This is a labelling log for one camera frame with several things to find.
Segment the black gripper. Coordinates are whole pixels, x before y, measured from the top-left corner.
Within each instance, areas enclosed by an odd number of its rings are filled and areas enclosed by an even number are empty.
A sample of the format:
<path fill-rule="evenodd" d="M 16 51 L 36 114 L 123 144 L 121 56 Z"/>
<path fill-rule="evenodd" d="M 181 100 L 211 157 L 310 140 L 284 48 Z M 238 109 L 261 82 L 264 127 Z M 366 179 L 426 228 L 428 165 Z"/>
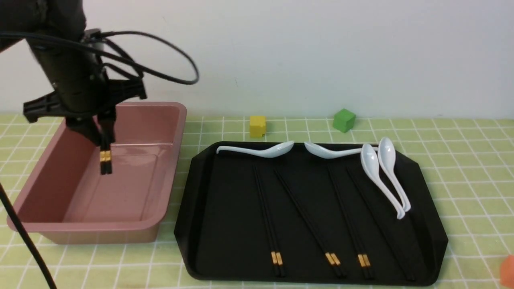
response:
<path fill-rule="evenodd" d="M 124 80 L 109 78 L 106 68 L 99 73 L 78 80 L 54 83 L 54 91 L 23 104 L 23 115 L 29 123 L 42 117 L 67 117 L 66 126 L 81 134 L 95 146 L 110 146 L 115 142 L 114 124 L 117 120 L 116 109 L 121 102 L 147 98 L 143 84 L 143 72 L 132 75 L 121 68 L 114 68 Z M 98 114 L 98 130 L 90 118 Z"/>

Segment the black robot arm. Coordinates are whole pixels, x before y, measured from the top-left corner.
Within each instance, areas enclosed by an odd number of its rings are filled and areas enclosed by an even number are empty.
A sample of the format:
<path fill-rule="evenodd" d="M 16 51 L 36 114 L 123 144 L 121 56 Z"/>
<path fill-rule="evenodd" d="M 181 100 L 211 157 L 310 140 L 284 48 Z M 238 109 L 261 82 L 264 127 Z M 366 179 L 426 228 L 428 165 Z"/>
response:
<path fill-rule="evenodd" d="M 132 60 L 118 45 L 105 40 L 99 29 L 86 29 L 81 0 L 2 0 L 1 34 L 2 51 L 26 39 L 53 86 L 51 93 L 23 104 L 29 123 L 62 117 L 70 130 L 108 150 L 115 141 L 115 106 L 133 97 L 146 98 L 141 69 L 131 74 L 104 63 L 95 53 L 47 41 L 59 38 L 100 51 L 106 44 L 121 58 Z"/>

